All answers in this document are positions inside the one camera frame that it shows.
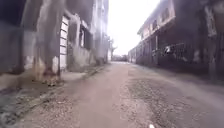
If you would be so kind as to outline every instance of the street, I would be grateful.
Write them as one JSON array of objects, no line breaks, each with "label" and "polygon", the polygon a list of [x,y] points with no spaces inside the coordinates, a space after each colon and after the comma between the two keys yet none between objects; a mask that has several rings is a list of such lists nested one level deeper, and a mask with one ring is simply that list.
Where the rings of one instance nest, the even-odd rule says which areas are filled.
[{"label": "street", "polygon": [[223,128],[224,87],[129,63],[56,90],[15,128]]}]

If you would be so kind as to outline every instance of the dirt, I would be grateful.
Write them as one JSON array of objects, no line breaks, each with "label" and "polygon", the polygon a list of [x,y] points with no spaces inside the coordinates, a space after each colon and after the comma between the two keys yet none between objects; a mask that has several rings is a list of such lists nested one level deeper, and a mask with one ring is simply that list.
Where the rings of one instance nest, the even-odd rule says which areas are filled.
[{"label": "dirt", "polygon": [[223,128],[223,90],[188,74],[112,63],[57,89],[11,127]]}]

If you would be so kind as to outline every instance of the window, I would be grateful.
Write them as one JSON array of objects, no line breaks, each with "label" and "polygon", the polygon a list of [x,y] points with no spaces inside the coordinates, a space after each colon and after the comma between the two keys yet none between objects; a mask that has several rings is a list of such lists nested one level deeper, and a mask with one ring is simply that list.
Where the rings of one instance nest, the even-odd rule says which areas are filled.
[{"label": "window", "polygon": [[162,13],[162,22],[165,21],[166,19],[168,19],[169,16],[170,16],[169,9],[166,8]]},{"label": "window", "polygon": [[0,0],[0,21],[19,26],[26,0]]},{"label": "window", "polygon": [[152,24],[152,29],[155,30],[157,27],[157,20],[155,20]]},{"label": "window", "polygon": [[81,26],[79,32],[79,45],[87,50],[90,50],[90,44],[91,34],[85,27]]}]

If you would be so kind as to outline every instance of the door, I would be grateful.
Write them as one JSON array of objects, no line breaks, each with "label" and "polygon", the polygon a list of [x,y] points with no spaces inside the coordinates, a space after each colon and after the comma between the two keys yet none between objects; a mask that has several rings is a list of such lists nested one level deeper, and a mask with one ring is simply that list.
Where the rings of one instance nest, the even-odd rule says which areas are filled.
[{"label": "door", "polygon": [[66,17],[62,18],[60,32],[60,69],[65,70],[67,67],[67,41],[68,41],[68,24],[69,20]]}]

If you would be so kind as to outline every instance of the gray building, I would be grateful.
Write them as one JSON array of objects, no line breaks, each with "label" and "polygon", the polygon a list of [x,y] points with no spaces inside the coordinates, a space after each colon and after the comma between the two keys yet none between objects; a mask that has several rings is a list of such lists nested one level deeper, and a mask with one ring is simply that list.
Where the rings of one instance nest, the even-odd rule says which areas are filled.
[{"label": "gray building", "polygon": [[0,0],[0,73],[82,71],[106,62],[108,0]]},{"label": "gray building", "polygon": [[143,65],[224,73],[223,0],[161,0],[129,52]]}]

